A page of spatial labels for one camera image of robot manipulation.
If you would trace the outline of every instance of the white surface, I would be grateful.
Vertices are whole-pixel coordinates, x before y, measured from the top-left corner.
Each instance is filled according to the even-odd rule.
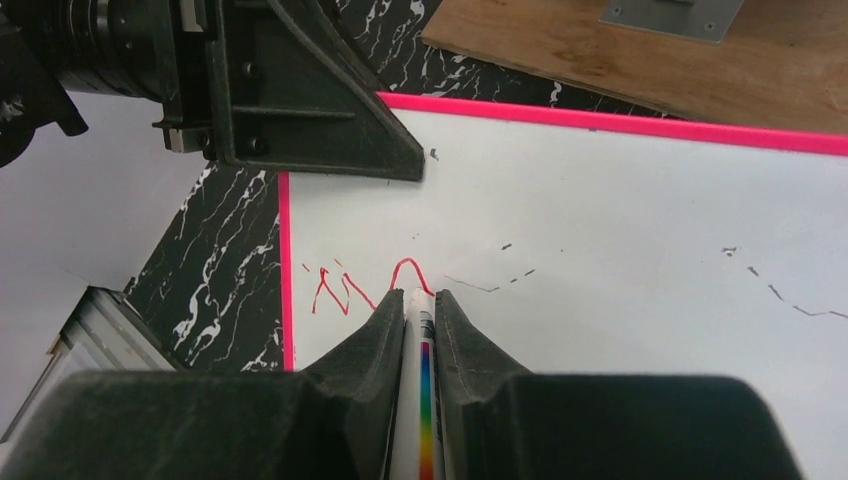
[[[162,107],[75,94],[90,130],[50,125],[0,170],[0,239],[92,285],[123,290],[150,257],[206,163],[165,150]]]
[[[313,315],[320,267],[377,303],[413,257],[528,368],[742,378],[809,478],[845,477],[848,318],[793,307],[848,315],[848,160],[396,113],[437,150],[423,184],[292,176],[297,368],[371,313],[349,288]]]
[[[45,127],[0,169],[0,432],[85,288],[138,274],[206,165],[165,150],[153,103],[73,99],[88,133]]]

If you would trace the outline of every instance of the gray metal frame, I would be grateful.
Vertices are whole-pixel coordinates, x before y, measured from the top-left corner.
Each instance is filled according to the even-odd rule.
[[[609,0],[600,21],[720,43],[745,0]]]
[[[138,315],[114,294],[90,289],[62,328],[53,358],[0,442],[22,431],[54,386],[82,370],[181,370],[144,330]]]

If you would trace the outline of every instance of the black marble surface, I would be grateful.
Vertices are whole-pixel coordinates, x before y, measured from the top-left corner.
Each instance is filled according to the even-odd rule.
[[[337,0],[384,82],[402,93],[661,114],[428,47],[419,35],[440,0]],[[204,370],[282,368],[277,177],[207,169],[128,301],[177,358]]]

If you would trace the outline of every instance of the red scribble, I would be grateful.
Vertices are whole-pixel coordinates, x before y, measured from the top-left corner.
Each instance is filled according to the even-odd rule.
[[[424,280],[424,274],[421,273],[421,266],[418,265],[418,262],[416,262],[410,257],[404,258],[403,260],[398,262],[397,265],[395,265],[395,271],[394,273],[392,273],[392,283],[389,284],[389,290],[393,290],[395,288],[395,284],[397,284],[397,276],[400,273],[400,267],[402,267],[406,263],[412,264],[412,267],[415,269],[415,273],[418,274],[418,281],[421,282],[421,288],[424,290],[424,292],[427,293],[427,295],[430,295],[431,297],[435,297],[436,294],[433,293],[433,291],[430,290],[430,287],[427,286],[427,280]]]
[[[412,267],[415,269],[415,273],[418,275],[418,281],[421,283],[421,288],[424,290],[424,292],[426,292],[431,297],[435,297],[436,294],[432,290],[430,290],[429,286],[427,286],[427,280],[424,279],[424,274],[421,272],[421,266],[419,266],[418,262],[416,262],[414,259],[412,259],[410,257],[404,258],[403,260],[398,262],[397,265],[395,265],[395,270],[394,270],[394,272],[392,272],[392,281],[389,284],[389,290],[393,290],[395,288],[395,285],[397,284],[398,275],[400,274],[400,269],[401,269],[401,267],[403,267],[407,263],[411,264]],[[368,306],[371,307],[371,310],[377,309],[377,306],[374,304],[373,301],[371,301],[371,297],[369,297],[368,294],[365,293],[365,291],[362,290],[362,288],[360,288],[359,285],[357,285],[356,282],[354,282],[352,278],[350,278],[350,275],[347,272],[342,274],[342,287],[345,289],[345,296],[347,297],[345,303],[342,303],[339,296],[336,295],[336,292],[334,292],[332,287],[330,287],[330,285],[327,283],[327,274],[328,273],[330,273],[329,270],[327,270],[324,267],[321,267],[321,270],[320,270],[321,283],[318,284],[318,288],[315,290],[315,297],[312,299],[312,313],[313,314],[316,312],[316,310],[318,308],[318,295],[320,295],[321,290],[324,290],[324,289],[327,290],[327,293],[330,294],[330,296],[336,302],[336,305],[339,306],[339,309],[342,311],[342,314],[344,314],[345,316],[347,316],[347,314],[350,313],[350,289],[351,288],[353,288],[354,291],[356,291],[356,293],[358,293],[359,296],[362,297],[363,300],[365,300],[365,303],[367,303]]]
[[[350,275],[348,275],[347,273],[342,275],[342,287],[344,287],[345,295],[347,296],[347,300],[344,304],[342,304],[342,301],[341,299],[339,299],[339,296],[336,295],[336,292],[334,292],[333,289],[330,288],[330,285],[327,283],[328,273],[330,273],[329,270],[324,267],[321,267],[321,283],[318,284],[318,289],[315,291],[315,298],[312,299],[313,314],[315,313],[318,307],[318,295],[321,294],[321,289],[326,289],[327,293],[329,293],[330,296],[333,297],[333,300],[336,301],[336,305],[339,306],[339,309],[341,309],[342,313],[347,316],[347,314],[350,312],[350,288],[348,286],[353,287],[356,293],[358,293],[362,297],[362,299],[365,300],[365,302],[368,304],[369,307],[371,307],[372,310],[377,309],[377,306],[374,305],[374,302],[371,301],[368,295],[364,291],[362,291],[359,285],[357,285],[356,282],[354,282],[350,278]]]

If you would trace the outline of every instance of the screw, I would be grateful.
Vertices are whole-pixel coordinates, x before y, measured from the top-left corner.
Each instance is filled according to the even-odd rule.
[[[259,65],[255,62],[245,62],[241,70],[247,78],[257,78],[259,76]]]
[[[247,141],[247,145],[250,147],[250,151],[255,154],[260,154],[265,151],[265,141],[259,137],[251,137],[250,140]]]

